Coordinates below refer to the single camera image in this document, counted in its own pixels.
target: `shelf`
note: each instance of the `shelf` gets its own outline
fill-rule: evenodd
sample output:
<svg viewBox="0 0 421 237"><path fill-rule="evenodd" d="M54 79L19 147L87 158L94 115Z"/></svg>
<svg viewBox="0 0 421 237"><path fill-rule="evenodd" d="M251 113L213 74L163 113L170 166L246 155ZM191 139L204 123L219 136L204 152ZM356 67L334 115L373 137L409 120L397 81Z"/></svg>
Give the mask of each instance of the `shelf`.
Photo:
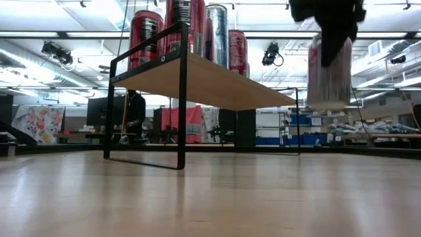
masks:
<svg viewBox="0 0 421 237"><path fill-rule="evenodd" d="M112 78L111 83L177 99L180 58L169 54L161 59ZM233 111L295 104L294 99L193 53L187 57L187 100Z"/></svg>

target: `ceiling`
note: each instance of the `ceiling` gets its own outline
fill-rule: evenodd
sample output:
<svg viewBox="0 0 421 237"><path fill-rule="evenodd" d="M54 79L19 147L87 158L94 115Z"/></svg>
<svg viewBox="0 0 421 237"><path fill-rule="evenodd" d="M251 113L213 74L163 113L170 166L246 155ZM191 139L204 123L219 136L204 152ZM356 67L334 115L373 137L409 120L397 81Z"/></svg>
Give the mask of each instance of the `ceiling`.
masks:
<svg viewBox="0 0 421 237"><path fill-rule="evenodd" d="M113 1L120 3L119 9L114 7L100 7L111 4ZM238 30L319 30L313 19L295 23L290 11L286 10L286 1L283 0L210 0L208 3L221 3L229 9L228 21L230 29ZM122 14L126 0L85 0L86 8L82 8L80 0L0 0L0 31L1 30L33 30L33 31L119 31L118 26L112 23L110 16ZM412 0L412 7L407 11L405 0L365 0L368 10L366 20L360 24L361 31L419 31L421 30L421 0ZM131 19L134 12L154 10L165 14L165 1L158 1L158 7L152 0L129 0L127 18ZM371 63L367 57L368 46L376 40L357 40L353 44L353 70L358 65L358 73L353 73L353 85L370 81L391 70L409 66L419 61L421 54L419 47L413 47L408 52L408 61L405 65L391 65L385 60ZM75 80L82 78L97 86L108 86L108 74L101 74L99 65L109 65L110 61L119 53L128 50L128 40L63 40L53 42L72 52L74 63L71 66L60 67L54 59L47 59L41 53L44 40L40 39L8 39L8 43L21 48L30 55L47 60L65 70L69 77ZM271 42L276 42L284 57L281 67L262 66L264 50ZM384 41L387 47L395 41ZM249 44L249 64L251 79L270 87L307 86L307 51L311 40L271 40L252 39ZM126 68L120 65L120 71ZM389 83L389 80L379 81L379 84Z"/></svg>

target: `red can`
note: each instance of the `red can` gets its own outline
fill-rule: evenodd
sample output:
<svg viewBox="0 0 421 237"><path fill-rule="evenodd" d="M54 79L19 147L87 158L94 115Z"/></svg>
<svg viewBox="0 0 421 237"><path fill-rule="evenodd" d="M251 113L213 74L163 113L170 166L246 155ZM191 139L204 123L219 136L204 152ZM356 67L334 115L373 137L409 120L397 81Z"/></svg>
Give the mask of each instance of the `red can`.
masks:
<svg viewBox="0 0 421 237"><path fill-rule="evenodd" d="M230 30L228 32L230 44L230 70L242 76L248 76L247 39L242 31Z"/></svg>
<svg viewBox="0 0 421 237"><path fill-rule="evenodd" d="M205 35L205 1L204 0L168 0L166 2L165 25L184 22L189 25L189 51L203 56ZM165 53L180 48L181 34L166 37Z"/></svg>
<svg viewBox="0 0 421 237"><path fill-rule="evenodd" d="M130 29L130 49L164 29L164 20L153 11L138 11L132 20ZM152 43L129 57L129 69L158 59L163 55L164 40Z"/></svg>

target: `black metal table frame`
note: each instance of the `black metal table frame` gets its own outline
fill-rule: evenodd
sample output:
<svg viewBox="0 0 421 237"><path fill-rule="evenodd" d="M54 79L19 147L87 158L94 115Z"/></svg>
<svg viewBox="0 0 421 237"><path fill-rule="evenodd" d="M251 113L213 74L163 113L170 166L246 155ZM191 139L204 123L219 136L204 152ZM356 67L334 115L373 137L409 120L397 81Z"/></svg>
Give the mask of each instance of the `black metal table frame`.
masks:
<svg viewBox="0 0 421 237"><path fill-rule="evenodd" d="M175 50L166 54L165 56L160 57L159 59L149 61L143 65L135 69L128 70L120 75L116 75L117 64L121 60L133 55L134 53L144 49L148 45L152 43L157 43L159 40L164 40L164 38L170 34L179 33L181 34L181 42L179 50ZM120 161L120 162L127 162L127 163L135 163L139 165L149 165L154 167L161 167L167 169L176 169L182 170L186 166L186 103L187 103L187 54L188 54L188 35L189 35L189 26L182 22L174 24L169 28L155 34L154 36L150 37L149 39L141 42L139 45L133 47L129 51L121 54L117 58L111 61L110 67L110 81L109 81L109 89L108 89L108 101L107 101L107 117L106 117L106 125L105 125L105 140L104 140L104 159L111 160L111 161ZM178 146L177 146L177 165L162 165L157 163L147 163L143 161L135 161L130 159L117 159L111 157L111 136L112 136L112 108L114 107L114 86L113 84L142 72L146 70L150 70L152 68L161 66L165 63L170 61L180 59L180 83L179 83L179 96L178 96ZM297 108L297 120L299 118L299 106L298 106L298 88L288 88L284 90L295 90L296 94L296 108ZM297 123L297 130L298 130L298 149L293 149L293 152L300 152L300 139L299 139L299 123ZM237 112L235 112L234 116L234 152L240 151L237 147Z"/></svg>

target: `person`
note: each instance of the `person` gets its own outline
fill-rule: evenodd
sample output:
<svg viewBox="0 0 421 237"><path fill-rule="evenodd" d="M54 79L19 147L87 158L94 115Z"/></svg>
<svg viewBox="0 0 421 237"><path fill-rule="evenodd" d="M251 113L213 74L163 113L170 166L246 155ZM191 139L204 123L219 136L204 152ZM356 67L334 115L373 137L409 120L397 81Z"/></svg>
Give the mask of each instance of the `person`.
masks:
<svg viewBox="0 0 421 237"><path fill-rule="evenodd" d="M130 143L133 144L134 138L140 138L142 135L142 124L145 120L146 102L140 94L134 90L127 90L128 92L128 108L127 108L127 123L126 133L135 134L129 136Z"/></svg>

